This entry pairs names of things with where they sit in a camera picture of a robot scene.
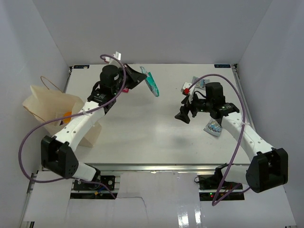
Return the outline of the teal snack packet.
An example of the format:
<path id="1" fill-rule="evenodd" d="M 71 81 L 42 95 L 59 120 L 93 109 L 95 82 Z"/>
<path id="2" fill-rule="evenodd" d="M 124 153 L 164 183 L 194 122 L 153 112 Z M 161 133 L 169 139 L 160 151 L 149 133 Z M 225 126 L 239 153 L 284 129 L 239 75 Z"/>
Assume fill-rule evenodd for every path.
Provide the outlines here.
<path id="1" fill-rule="evenodd" d="M 149 88 L 149 90 L 152 92 L 152 94 L 155 96 L 155 97 L 159 97 L 159 89 L 156 85 L 156 82 L 151 74 L 151 72 L 148 72 L 144 67 L 140 67 L 141 71 L 143 74 L 146 75 L 146 79 L 145 79 L 145 82 Z"/>

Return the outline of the orange mango candy bag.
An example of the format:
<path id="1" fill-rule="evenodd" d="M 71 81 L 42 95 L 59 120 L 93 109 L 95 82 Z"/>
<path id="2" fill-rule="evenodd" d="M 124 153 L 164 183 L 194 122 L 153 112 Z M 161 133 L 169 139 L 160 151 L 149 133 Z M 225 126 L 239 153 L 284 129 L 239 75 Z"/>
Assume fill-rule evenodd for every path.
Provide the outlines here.
<path id="1" fill-rule="evenodd" d="M 70 117 L 71 115 L 72 115 L 72 112 L 66 112 L 66 113 L 64 113 L 64 115 L 63 115 L 63 117 L 64 117 L 64 119 L 63 119 L 64 124 L 67 124 L 67 123 L 69 123 L 71 121 L 71 117 Z"/>

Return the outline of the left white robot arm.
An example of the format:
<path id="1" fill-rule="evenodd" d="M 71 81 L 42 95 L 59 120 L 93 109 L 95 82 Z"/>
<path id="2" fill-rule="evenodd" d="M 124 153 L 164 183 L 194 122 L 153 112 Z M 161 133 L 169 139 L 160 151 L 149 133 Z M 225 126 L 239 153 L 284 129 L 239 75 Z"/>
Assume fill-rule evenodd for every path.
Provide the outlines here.
<path id="1" fill-rule="evenodd" d="M 135 71 L 127 64 L 122 67 L 106 65 L 100 73 L 100 80 L 76 117 L 54 136 L 45 136 L 41 141 L 41 163 L 44 168 L 65 178 L 84 180 L 91 190 L 100 185 L 98 170 L 79 162 L 74 152 L 93 125 L 104 117 L 115 104 L 119 91 L 133 89 L 147 76 Z"/>

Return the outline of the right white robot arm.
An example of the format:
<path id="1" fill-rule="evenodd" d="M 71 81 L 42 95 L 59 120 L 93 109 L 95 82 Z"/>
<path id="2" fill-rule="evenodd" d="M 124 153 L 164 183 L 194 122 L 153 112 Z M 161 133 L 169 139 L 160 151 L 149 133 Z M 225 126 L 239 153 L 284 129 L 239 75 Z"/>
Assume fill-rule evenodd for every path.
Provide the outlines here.
<path id="1" fill-rule="evenodd" d="M 248 185 L 254 192 L 260 193 L 288 182 L 288 154 L 283 148 L 276 149 L 264 141 L 253 128 L 242 120 L 239 109 L 228 103 L 223 95 L 223 87 L 219 82 L 207 83 L 206 95 L 198 98 L 190 83 L 184 83 L 181 92 L 185 95 L 176 119 L 190 122 L 189 113 L 193 117 L 198 112 L 209 113 L 220 126 L 228 131 L 235 140 L 240 140 L 240 147 L 249 158 L 250 165 L 243 167 L 226 164 L 216 168 L 215 185 L 226 189 L 234 183 Z"/>

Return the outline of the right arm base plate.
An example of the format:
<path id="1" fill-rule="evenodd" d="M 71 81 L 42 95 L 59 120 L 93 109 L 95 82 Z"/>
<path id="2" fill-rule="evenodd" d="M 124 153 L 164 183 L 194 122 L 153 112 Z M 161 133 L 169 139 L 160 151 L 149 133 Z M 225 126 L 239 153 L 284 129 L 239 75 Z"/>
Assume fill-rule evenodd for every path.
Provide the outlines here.
<path id="1" fill-rule="evenodd" d="M 215 197 L 219 180 L 215 180 L 213 175 L 198 175 L 194 178 L 194 182 L 199 187 L 199 199 L 200 201 L 212 201 Z M 216 200 L 220 199 L 224 196 L 228 191 L 237 186 L 235 182 L 224 182 L 218 197 Z M 234 201 L 234 200 L 245 200 L 245 196 L 243 191 L 243 185 L 239 185 L 232 193 L 230 193 L 227 197 L 224 198 L 226 201 Z"/>

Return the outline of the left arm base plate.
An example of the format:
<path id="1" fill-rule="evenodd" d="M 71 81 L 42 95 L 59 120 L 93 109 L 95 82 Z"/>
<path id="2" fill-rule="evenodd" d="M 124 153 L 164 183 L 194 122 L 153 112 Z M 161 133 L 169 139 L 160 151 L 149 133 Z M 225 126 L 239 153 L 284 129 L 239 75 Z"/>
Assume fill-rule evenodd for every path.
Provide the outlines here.
<path id="1" fill-rule="evenodd" d="M 117 193 L 115 189 L 115 176 L 114 175 L 102 175 L 97 177 L 97 182 L 100 184 L 84 183 L 76 180 L 72 185 L 70 198 L 72 199 L 87 199 L 87 200 L 114 200 L 114 197 L 104 187 L 106 186 L 116 197 Z"/>

